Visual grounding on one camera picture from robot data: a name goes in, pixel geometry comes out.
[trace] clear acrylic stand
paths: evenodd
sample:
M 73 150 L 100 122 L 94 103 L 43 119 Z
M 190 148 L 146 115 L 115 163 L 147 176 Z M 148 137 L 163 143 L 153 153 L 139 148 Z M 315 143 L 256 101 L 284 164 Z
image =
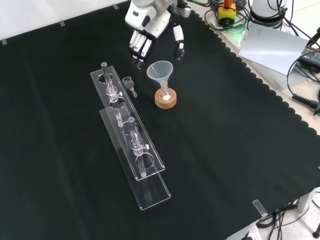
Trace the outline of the clear acrylic stand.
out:
M 141 210 L 171 197 L 160 172 L 165 169 L 113 66 L 90 75 L 105 109 L 103 122 Z

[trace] electronic device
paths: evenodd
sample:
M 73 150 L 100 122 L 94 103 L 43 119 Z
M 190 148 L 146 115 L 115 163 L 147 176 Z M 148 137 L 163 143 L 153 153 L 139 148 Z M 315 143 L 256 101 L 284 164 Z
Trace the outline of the electronic device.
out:
M 305 64 L 320 70 L 320 52 L 315 52 L 315 51 L 316 51 L 315 48 L 306 46 L 303 52 L 301 53 L 301 57 L 299 58 L 298 61 L 302 64 Z
M 232 0 L 224 0 L 223 7 L 218 7 L 219 23 L 234 24 L 236 21 L 236 4 Z

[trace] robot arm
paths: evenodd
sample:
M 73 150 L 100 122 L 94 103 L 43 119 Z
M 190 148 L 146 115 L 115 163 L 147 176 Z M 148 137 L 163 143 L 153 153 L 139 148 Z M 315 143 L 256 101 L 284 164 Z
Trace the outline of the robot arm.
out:
M 181 16 L 189 17 L 189 7 L 177 7 L 177 0 L 132 0 L 125 21 L 135 31 L 129 43 L 132 52 L 132 63 L 142 69 L 151 51 L 153 40 L 157 39 L 169 24 L 171 13 L 178 12 Z M 177 47 L 175 56 L 179 60 L 184 55 L 184 35 L 180 25 L 173 28 Z

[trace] wooden stand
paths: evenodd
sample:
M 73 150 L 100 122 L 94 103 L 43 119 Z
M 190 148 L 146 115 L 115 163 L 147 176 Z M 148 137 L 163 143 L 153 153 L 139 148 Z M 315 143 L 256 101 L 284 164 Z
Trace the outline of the wooden stand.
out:
M 170 98 L 168 101 L 160 99 L 159 92 L 161 89 L 159 89 L 158 91 L 155 92 L 155 95 L 154 95 L 155 104 L 161 109 L 170 109 L 174 105 L 176 105 L 176 103 L 177 103 L 177 94 L 176 94 L 175 90 L 173 90 L 171 88 L 169 88 L 169 89 L 172 92 L 172 98 Z

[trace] white panel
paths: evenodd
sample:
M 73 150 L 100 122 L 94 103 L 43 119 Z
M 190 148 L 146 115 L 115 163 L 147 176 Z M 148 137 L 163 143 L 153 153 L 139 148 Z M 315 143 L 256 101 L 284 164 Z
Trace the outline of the white panel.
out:
M 0 39 L 121 2 L 124 0 L 0 0 Z

